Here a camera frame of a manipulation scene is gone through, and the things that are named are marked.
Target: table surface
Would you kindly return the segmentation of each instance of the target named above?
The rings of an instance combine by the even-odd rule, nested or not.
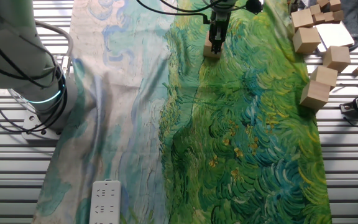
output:
[[[68,32],[72,7],[70,0],[34,1],[35,19]],[[66,52],[62,35],[44,28],[37,31],[51,53]],[[322,64],[318,55],[305,55],[305,60],[309,72]],[[317,113],[334,224],[358,224],[358,128],[344,121],[339,110],[339,104],[358,96],[358,77],[351,74],[358,67],[358,49],[351,52],[351,62],[338,76],[329,103]],[[23,123],[25,110],[6,92],[0,92],[0,105],[10,119]],[[0,223],[31,222],[54,149],[54,144],[28,143],[20,134],[0,128]]]

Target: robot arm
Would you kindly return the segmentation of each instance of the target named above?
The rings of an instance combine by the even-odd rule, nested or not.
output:
[[[211,7],[211,25],[209,27],[209,41],[212,43],[211,51],[214,54],[221,52],[222,44],[226,40],[227,28],[231,12],[239,9],[247,9],[248,11],[258,14],[262,11],[262,3],[258,0],[248,0],[242,7],[235,7],[237,0],[225,0]]]
[[[35,108],[41,124],[21,127],[23,133],[61,131],[76,100],[74,80],[39,39],[31,0],[0,0],[0,88],[15,90]]]

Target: painted fabric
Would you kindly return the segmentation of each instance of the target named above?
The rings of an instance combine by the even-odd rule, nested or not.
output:
[[[216,61],[203,57],[209,26],[199,16],[76,0],[79,95],[33,223],[88,224],[92,183],[104,179],[122,183],[121,223],[331,223],[316,119],[298,103],[309,80],[287,2],[264,3],[257,16],[232,13]]]

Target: gray cloth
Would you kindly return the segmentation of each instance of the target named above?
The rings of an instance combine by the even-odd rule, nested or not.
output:
[[[317,4],[316,0],[310,0],[309,6]],[[358,47],[358,0],[341,0],[342,10],[345,14],[343,21],[347,30],[351,33],[355,44],[349,47],[349,50],[354,50]]]

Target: electrical outlet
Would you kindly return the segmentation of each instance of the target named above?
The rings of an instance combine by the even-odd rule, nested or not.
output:
[[[120,181],[105,180],[94,182],[89,224],[119,224],[120,203]]]

